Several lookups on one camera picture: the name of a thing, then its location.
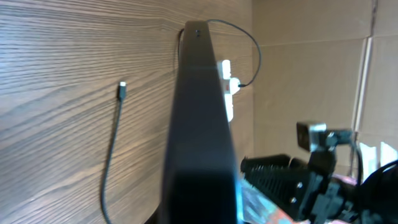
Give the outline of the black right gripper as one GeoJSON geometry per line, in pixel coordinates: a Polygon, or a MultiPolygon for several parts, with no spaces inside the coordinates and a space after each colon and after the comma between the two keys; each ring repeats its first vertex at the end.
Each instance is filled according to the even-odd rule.
{"type": "Polygon", "coordinates": [[[333,177],[334,152],[313,152],[308,162],[286,154],[241,161],[244,179],[295,221],[325,223],[359,220],[357,186],[333,177]]]}

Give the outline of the blue Samsung Galaxy smartphone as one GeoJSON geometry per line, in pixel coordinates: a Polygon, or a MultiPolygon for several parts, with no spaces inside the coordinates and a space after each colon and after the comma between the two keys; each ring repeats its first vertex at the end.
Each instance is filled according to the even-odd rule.
{"type": "Polygon", "coordinates": [[[179,47],[159,223],[242,223],[243,202],[210,31],[185,24],[179,47]]]}

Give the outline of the white charger plug adapter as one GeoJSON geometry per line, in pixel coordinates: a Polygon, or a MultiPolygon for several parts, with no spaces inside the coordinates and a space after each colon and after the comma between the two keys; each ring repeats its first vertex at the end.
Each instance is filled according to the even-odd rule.
{"type": "Polygon", "coordinates": [[[233,77],[229,79],[229,92],[231,95],[234,95],[240,90],[241,82],[238,78],[233,77]]]}

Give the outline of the white power strip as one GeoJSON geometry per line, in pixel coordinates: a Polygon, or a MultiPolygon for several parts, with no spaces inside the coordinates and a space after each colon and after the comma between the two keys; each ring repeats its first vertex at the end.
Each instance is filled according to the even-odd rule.
{"type": "Polygon", "coordinates": [[[220,78],[221,89],[224,94],[224,105],[226,109],[228,122],[233,119],[233,95],[230,91],[231,81],[231,62],[229,60],[217,61],[218,75],[220,78]]]}

